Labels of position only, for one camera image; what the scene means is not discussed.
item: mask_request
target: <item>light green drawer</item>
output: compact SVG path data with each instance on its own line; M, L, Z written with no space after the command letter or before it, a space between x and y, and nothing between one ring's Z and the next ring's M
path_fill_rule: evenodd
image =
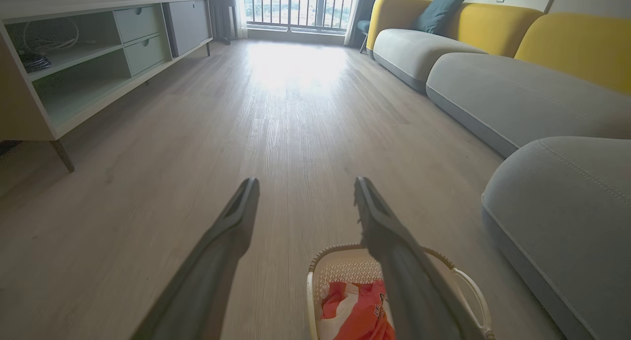
M128 8L114 13L123 43L158 33L159 13L153 6Z
M161 35L156 35L156 37L125 47L125 52L127 53L131 75L136 75L167 58Z

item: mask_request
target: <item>yellow sofa armrest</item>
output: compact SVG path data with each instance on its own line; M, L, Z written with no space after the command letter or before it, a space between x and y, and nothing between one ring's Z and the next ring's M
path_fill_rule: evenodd
M375 0L366 48L372 50L377 35L387 28L410 28L430 3L431 0Z

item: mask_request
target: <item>laundry basket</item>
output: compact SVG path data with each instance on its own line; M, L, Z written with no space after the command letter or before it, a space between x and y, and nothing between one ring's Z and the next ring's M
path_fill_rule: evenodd
M430 248L423 250L451 285L486 339L493 340L495 336L491 331L491 314L480 288L442 254ZM307 317L311 340L319 339L317 324L322 317L322 292L327 289L329 282L370 283L376 279L383 279L381 265L361 244L330 246L319 252L311 261L307 275ZM463 285L468 286L464 292L461 288ZM471 299L477 303L474 308L467 301ZM388 322L396 331L396 319L389 319Z

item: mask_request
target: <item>outdoor view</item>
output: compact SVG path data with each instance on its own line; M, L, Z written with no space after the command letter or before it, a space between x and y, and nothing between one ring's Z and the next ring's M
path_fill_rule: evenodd
M349 25L352 1L291 0L291 24L345 30ZM288 0L245 0L245 16L248 21L287 24L289 12Z

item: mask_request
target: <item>cabinet top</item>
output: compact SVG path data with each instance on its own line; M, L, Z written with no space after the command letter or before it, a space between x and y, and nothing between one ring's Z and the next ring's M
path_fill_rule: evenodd
M41 0L0 3L0 20L190 0Z

